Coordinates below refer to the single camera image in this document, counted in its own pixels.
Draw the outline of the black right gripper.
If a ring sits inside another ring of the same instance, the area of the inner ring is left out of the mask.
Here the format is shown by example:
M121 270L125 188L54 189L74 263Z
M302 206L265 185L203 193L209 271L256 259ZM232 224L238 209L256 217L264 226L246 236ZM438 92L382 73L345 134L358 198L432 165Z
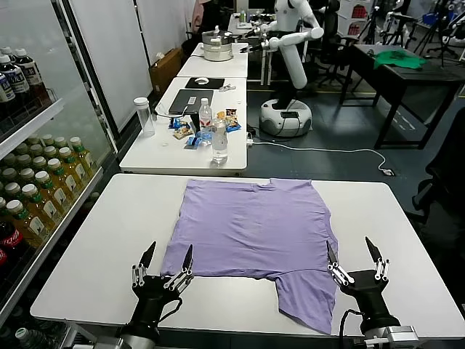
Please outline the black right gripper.
M346 272L339 264L336 254L329 241L326 242L328 265L327 269L340 290L355 298L363 320L360 324L362 334L387 326L399 326L397 318L390 314L382 292L388 284L390 261L384 259L379 248L365 237L370 256L375 263L375 270L359 270Z

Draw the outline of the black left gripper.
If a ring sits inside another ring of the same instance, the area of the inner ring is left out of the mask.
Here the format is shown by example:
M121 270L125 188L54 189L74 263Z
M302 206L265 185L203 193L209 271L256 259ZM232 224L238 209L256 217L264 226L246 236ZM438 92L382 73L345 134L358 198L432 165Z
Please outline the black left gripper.
M136 339L159 341L159 323L180 309L182 298L178 291L184 291L194 278L192 244L181 270L174 276L146 276L155 247L154 241L142 254L139 263L132 266L132 290L138 301L130 322L121 330L125 342Z

